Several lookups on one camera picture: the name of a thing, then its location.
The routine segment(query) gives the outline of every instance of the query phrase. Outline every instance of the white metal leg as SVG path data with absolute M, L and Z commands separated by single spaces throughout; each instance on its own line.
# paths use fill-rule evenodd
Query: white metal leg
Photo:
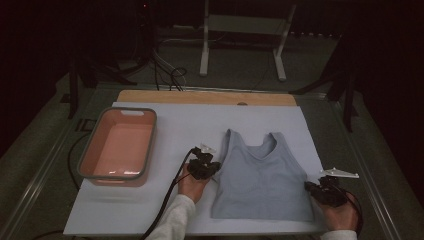
M 287 80 L 286 72 L 284 71 L 283 60 L 281 60 L 281 53 L 283 52 L 284 44 L 286 43 L 287 36 L 289 35 L 290 25 L 291 25 L 295 10 L 296 10 L 296 5 L 293 5 L 290 8 L 290 13 L 289 13 L 289 16 L 287 17 L 287 20 L 284 22 L 284 30 L 283 30 L 283 33 L 281 34 L 280 45 L 278 45 L 278 48 L 274 49 L 273 51 L 275 67 L 277 68 L 278 80 L 280 81 Z
M 209 0 L 205 0 L 205 22 L 203 29 L 203 49 L 202 59 L 200 60 L 200 76 L 205 77 L 208 75 L 209 64 Z

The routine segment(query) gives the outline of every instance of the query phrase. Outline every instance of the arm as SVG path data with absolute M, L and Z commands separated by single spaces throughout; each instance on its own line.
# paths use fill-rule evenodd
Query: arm
M 196 180 L 189 175 L 187 164 L 178 181 L 178 195 L 163 215 L 159 225 L 147 239 L 180 240 L 184 239 L 187 223 L 195 214 L 197 203 L 203 194 L 208 180 Z
M 350 200 L 355 201 L 351 194 L 347 194 Z M 356 226 L 358 224 L 358 213 L 352 206 L 352 203 L 347 202 L 340 207 L 330 207 L 317 202 L 326 218 L 327 227 L 330 232 L 321 236 L 322 240 L 356 240 Z

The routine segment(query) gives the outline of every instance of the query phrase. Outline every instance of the human hand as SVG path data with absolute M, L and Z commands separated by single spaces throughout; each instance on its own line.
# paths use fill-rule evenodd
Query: human hand
M 178 181 L 178 193 L 184 194 L 197 203 L 203 194 L 203 189 L 210 179 L 197 180 L 187 170 L 188 164 L 184 165 L 183 173 Z
M 352 194 L 347 193 L 347 197 L 355 202 L 355 198 Z M 331 207 L 328 205 L 323 205 L 316 201 L 318 206 L 324 213 L 326 218 L 326 224 L 330 231 L 336 230 L 352 230 L 355 231 L 358 226 L 358 213 L 352 203 L 347 201 L 347 203 L 339 207 Z

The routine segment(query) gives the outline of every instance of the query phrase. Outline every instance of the white sleeve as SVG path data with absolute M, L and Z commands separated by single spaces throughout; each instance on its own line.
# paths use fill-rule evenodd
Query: white sleeve
M 321 236 L 321 240 L 356 240 L 356 232 L 352 230 L 337 230 L 327 232 Z
M 194 215 L 196 206 L 189 197 L 178 194 L 165 211 L 158 226 L 146 239 L 180 240 L 184 239 L 187 222 Z

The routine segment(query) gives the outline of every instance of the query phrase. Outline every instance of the dark background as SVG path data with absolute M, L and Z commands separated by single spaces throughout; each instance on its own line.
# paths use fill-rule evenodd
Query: dark background
M 279 16 L 254 1 L 214 1 L 213 11 Z M 291 1 L 275 4 L 289 4 Z M 340 38 L 324 75 L 353 71 L 356 90 L 383 133 L 400 168 L 424 205 L 424 22 L 419 1 L 299 2 L 291 31 Z M 150 10 L 155 7 L 154 18 Z M 2 1 L 0 3 L 0 156 L 54 95 L 75 49 L 104 64 L 132 58 L 126 46 L 140 34 L 137 55 L 148 54 L 155 36 L 147 28 L 203 24 L 203 1 Z M 83 79 L 87 86 L 96 80 Z

